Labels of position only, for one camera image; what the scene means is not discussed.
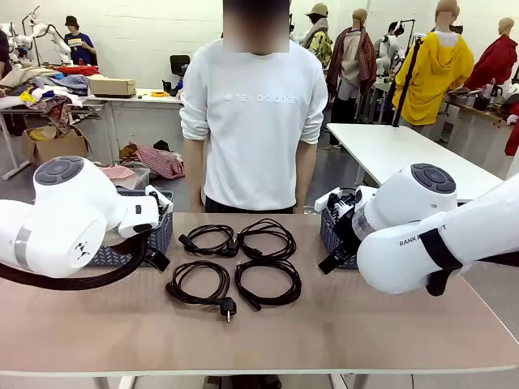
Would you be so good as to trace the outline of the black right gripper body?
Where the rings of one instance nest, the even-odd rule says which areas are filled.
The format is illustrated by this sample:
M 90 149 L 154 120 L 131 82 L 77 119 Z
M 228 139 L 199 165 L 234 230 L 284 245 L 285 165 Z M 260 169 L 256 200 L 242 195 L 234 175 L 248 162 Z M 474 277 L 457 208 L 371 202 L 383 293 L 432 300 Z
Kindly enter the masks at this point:
M 340 197 L 329 196 L 329 211 L 333 220 L 332 230 L 340 240 L 339 253 L 345 260 L 355 260 L 360 239 L 356 236 L 352 221 L 355 213 L 355 196 L 348 194 Z

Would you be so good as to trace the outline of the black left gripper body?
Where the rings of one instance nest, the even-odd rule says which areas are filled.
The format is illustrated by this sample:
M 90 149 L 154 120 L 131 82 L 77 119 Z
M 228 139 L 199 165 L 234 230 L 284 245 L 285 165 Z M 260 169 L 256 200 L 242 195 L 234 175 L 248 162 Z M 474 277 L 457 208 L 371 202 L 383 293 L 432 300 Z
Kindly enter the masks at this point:
M 151 226 L 153 228 L 160 227 L 165 221 L 166 217 L 173 212 L 174 205 L 172 202 L 159 201 L 151 206 Z

